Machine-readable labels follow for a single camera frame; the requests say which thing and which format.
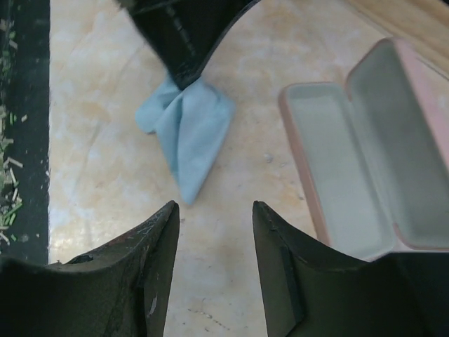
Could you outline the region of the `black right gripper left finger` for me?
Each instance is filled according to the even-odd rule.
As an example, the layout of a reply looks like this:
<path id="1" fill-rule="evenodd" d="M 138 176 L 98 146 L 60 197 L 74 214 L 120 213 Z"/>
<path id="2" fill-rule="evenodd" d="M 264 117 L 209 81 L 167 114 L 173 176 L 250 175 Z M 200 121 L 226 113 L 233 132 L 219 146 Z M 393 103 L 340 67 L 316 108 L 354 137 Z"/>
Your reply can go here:
<path id="1" fill-rule="evenodd" d="M 162 336 L 180 233 L 170 201 L 67 263 L 1 257 L 2 336 Z"/>

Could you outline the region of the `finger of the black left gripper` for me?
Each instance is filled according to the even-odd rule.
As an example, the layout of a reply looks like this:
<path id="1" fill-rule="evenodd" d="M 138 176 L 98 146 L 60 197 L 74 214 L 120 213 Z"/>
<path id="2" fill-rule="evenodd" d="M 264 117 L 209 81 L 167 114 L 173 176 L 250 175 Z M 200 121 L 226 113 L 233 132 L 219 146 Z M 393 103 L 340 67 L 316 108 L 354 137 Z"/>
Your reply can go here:
<path id="1" fill-rule="evenodd" d="M 231 27 L 258 0 L 118 0 L 175 85 L 194 83 Z"/>

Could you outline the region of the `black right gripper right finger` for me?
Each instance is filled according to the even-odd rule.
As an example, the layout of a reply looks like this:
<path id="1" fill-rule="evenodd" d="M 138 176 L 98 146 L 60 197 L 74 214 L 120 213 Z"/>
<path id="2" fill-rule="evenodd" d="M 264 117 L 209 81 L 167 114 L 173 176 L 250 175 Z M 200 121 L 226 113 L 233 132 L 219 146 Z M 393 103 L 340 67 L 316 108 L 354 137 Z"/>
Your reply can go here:
<path id="1" fill-rule="evenodd" d="M 448 254 L 347 256 L 253 204 L 269 336 L 447 336 Z"/>

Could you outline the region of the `light blue cleaning cloth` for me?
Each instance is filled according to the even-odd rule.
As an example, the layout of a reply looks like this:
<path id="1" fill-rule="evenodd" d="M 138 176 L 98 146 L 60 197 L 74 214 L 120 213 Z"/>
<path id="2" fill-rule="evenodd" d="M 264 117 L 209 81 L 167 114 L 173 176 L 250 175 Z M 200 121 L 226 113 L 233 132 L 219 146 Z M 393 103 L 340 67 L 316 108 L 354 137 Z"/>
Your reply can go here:
<path id="1" fill-rule="evenodd" d="M 203 79 L 181 90 L 167 76 L 136 111 L 139 129 L 157 135 L 185 203 L 194 203 L 227 136 L 235 109 L 230 98 Z"/>

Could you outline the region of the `pink glasses case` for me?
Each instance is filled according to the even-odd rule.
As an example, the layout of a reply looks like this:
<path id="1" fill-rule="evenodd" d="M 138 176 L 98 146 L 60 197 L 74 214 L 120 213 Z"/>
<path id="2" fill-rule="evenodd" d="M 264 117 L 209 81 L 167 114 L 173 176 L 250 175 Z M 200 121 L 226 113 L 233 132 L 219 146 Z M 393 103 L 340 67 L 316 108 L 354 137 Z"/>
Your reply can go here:
<path id="1" fill-rule="evenodd" d="M 345 84 L 291 84 L 279 108 L 318 240 L 373 260 L 448 250 L 448 122 L 406 42 L 379 40 Z"/>

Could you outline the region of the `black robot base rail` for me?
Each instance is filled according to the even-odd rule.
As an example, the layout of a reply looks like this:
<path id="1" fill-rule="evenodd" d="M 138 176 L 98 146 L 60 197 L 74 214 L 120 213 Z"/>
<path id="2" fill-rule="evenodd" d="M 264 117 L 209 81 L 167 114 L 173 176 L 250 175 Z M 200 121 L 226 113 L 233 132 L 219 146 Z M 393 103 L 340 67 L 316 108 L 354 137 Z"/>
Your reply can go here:
<path id="1" fill-rule="evenodd" d="M 49 1 L 1 2 L 1 252 L 49 261 Z"/>

